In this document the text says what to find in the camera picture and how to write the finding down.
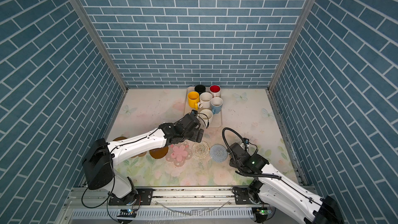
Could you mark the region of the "multicolour woven round coaster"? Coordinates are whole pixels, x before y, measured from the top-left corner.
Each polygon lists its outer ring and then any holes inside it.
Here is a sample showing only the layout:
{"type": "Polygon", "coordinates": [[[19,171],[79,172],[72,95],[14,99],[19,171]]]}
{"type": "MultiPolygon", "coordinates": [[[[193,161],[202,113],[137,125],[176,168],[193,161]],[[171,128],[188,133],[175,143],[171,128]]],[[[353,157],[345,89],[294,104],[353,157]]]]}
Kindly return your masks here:
{"type": "Polygon", "coordinates": [[[191,150],[195,158],[204,159],[209,156],[210,147],[206,142],[194,143],[191,150]]]}

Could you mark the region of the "glossy brown scratched coaster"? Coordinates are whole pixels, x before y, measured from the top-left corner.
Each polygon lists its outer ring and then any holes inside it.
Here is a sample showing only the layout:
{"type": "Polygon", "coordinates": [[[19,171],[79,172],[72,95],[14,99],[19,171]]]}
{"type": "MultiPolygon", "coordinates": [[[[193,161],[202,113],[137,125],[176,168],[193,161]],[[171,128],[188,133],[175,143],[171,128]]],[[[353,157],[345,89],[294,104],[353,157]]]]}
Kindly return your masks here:
{"type": "Polygon", "coordinates": [[[149,151],[150,155],[153,157],[153,159],[162,159],[167,155],[169,152],[168,147],[163,147],[163,148],[156,148],[152,149],[149,151]]]}

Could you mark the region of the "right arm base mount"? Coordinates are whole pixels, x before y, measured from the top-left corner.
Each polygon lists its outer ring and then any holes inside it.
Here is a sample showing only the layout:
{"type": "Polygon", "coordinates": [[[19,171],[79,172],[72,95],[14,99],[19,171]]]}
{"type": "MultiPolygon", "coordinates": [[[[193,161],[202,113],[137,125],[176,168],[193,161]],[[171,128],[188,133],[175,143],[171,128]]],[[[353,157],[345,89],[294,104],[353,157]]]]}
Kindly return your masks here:
{"type": "Polygon", "coordinates": [[[249,187],[233,187],[232,192],[237,205],[263,204],[258,194],[249,187]]]}

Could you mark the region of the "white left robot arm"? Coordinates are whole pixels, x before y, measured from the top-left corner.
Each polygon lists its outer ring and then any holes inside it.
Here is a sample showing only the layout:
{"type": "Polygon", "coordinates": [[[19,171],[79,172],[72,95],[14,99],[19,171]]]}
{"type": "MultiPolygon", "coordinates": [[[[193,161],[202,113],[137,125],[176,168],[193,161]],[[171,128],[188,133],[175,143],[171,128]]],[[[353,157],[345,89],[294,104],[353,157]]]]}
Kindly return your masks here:
{"type": "Polygon", "coordinates": [[[199,143],[203,134],[198,111],[192,110],[174,123],[163,123],[150,132],[129,139],[112,142],[98,139],[82,160],[87,187],[90,190],[107,190],[120,205],[133,203],[138,199],[138,191],[132,180],[120,175],[115,166],[153,149],[177,145],[186,140],[199,143]]]}

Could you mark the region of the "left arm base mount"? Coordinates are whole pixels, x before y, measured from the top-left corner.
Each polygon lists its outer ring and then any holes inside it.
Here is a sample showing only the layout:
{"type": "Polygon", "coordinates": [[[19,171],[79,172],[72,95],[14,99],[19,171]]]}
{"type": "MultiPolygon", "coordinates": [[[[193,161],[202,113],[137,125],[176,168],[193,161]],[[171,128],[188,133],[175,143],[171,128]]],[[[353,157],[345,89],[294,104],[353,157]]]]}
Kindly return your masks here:
{"type": "Polygon", "coordinates": [[[111,194],[109,205],[150,205],[153,192],[152,188],[139,188],[134,189],[123,198],[118,198],[115,194],[111,194]]]}

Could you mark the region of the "brown paw shaped coaster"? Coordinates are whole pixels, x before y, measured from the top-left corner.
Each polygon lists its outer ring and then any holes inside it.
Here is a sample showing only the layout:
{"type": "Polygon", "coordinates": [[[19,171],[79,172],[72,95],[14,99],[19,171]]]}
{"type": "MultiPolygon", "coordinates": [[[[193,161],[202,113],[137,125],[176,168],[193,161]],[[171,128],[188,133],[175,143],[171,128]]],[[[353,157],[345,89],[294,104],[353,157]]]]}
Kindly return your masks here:
{"type": "Polygon", "coordinates": [[[142,153],[140,153],[140,154],[138,154],[138,155],[135,155],[135,156],[133,156],[134,158],[136,158],[136,157],[143,157],[143,156],[145,156],[146,155],[146,151],[145,152],[142,152],[142,153]]]}

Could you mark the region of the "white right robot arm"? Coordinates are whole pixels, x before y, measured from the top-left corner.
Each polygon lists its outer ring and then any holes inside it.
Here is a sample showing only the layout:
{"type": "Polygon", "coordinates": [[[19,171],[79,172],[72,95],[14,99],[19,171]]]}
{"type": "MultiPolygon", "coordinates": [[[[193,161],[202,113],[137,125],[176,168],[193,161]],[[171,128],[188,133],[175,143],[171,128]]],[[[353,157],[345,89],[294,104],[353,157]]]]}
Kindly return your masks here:
{"type": "Polygon", "coordinates": [[[343,224],[338,203],[330,196],[310,192],[279,172],[267,159],[238,143],[227,148],[230,166],[254,180],[248,187],[234,187],[237,204],[268,204],[301,224],[343,224]]]}

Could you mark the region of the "blue floral mug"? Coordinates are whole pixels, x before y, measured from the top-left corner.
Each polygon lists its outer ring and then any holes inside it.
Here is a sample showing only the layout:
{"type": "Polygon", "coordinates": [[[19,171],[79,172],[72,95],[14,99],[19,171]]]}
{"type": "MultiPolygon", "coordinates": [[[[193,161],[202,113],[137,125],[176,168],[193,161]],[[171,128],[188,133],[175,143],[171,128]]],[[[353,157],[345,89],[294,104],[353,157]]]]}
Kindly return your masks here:
{"type": "Polygon", "coordinates": [[[211,111],[212,113],[218,114],[221,112],[222,106],[223,106],[223,99],[220,97],[214,97],[211,99],[210,101],[210,105],[211,105],[211,111]]]}

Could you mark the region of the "matte brown wooden coaster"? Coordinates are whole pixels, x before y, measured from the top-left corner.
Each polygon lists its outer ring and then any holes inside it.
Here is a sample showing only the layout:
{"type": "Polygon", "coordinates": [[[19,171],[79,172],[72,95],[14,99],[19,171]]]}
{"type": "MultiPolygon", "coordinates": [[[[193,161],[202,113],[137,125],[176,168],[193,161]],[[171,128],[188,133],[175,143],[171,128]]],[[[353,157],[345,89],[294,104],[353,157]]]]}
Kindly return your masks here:
{"type": "Polygon", "coordinates": [[[127,137],[124,136],[120,136],[114,139],[114,141],[125,141],[127,139],[127,137]]]}

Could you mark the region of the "plain white mug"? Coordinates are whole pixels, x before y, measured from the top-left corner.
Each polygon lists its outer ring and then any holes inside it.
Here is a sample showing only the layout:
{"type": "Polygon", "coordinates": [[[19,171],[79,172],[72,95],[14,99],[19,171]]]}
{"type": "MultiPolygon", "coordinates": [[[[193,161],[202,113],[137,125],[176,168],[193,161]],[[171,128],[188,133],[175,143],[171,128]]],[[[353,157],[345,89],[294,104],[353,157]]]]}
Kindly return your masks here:
{"type": "Polygon", "coordinates": [[[206,128],[212,123],[213,113],[209,109],[203,109],[199,112],[198,117],[203,121],[206,128]]]}

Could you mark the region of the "yellow mug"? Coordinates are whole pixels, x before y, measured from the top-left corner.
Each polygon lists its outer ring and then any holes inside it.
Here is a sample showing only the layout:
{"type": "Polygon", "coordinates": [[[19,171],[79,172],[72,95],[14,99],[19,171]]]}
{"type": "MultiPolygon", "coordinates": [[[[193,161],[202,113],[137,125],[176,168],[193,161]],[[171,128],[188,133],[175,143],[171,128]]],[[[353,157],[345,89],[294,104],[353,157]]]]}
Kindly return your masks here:
{"type": "Polygon", "coordinates": [[[199,103],[200,103],[200,95],[196,91],[192,91],[188,93],[188,105],[194,109],[198,110],[199,109],[199,103]]]}

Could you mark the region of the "white speckled mug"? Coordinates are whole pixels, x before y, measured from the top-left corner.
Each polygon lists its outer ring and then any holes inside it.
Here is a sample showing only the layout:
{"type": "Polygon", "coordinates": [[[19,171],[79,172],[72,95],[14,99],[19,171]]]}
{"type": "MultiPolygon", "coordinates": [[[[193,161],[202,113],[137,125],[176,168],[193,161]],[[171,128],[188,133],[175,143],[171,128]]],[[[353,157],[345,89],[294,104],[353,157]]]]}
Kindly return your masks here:
{"type": "Polygon", "coordinates": [[[199,109],[210,109],[211,108],[211,100],[213,99],[213,96],[209,92],[203,92],[200,94],[200,101],[198,102],[198,108],[199,109]]]}

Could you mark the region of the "blue woven round coaster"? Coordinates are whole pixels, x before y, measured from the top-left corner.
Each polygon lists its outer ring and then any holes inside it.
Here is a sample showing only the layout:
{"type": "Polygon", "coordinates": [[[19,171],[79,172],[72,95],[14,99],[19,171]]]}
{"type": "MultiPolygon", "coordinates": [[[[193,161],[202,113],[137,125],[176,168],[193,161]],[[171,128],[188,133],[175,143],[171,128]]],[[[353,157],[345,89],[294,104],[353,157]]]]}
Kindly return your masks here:
{"type": "Polygon", "coordinates": [[[222,163],[227,159],[228,152],[224,146],[220,144],[215,144],[210,148],[209,155],[214,160],[214,162],[222,163]]]}

